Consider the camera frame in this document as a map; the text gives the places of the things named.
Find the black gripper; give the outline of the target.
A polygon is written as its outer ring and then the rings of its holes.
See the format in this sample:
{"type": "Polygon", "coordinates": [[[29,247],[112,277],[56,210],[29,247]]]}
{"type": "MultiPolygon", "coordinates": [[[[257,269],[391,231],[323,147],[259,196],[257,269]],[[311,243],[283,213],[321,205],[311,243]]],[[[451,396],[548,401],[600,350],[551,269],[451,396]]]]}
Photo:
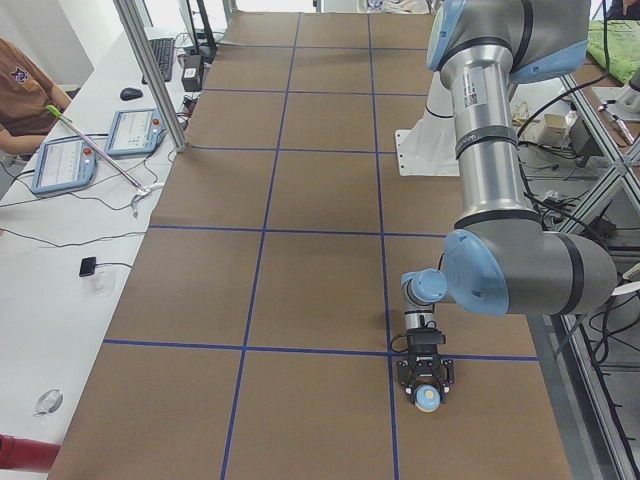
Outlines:
{"type": "Polygon", "coordinates": [[[407,331],[407,359],[395,363],[396,375],[407,400],[416,402],[416,388],[429,383],[437,386],[441,403],[455,383],[452,359],[441,360],[438,346],[445,343],[444,334],[436,328],[415,328],[407,331]]]}

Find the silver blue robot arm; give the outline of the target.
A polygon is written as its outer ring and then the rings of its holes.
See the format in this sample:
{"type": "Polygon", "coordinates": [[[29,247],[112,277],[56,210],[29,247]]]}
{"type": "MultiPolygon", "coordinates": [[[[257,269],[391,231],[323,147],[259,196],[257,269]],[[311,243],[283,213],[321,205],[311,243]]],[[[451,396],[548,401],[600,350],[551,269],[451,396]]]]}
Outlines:
{"type": "Polygon", "coordinates": [[[454,366],[435,305],[452,301],[486,315],[589,312],[617,285],[606,251],[584,237],[545,231],[526,204],[508,89],[577,70],[587,50],[585,1],[448,1],[427,49],[453,104],[463,214],[447,235],[438,269],[405,273],[407,354],[400,386],[419,410],[446,400],[454,366]]]}

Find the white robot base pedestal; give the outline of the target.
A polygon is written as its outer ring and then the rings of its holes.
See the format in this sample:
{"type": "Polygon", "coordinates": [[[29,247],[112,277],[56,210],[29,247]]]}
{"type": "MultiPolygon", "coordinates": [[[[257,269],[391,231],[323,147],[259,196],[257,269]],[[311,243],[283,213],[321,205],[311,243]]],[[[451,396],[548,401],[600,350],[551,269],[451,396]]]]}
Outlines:
{"type": "Polygon", "coordinates": [[[397,130],[395,141],[401,176],[459,176],[451,93],[438,72],[433,74],[422,118],[410,130],[397,130]]]}

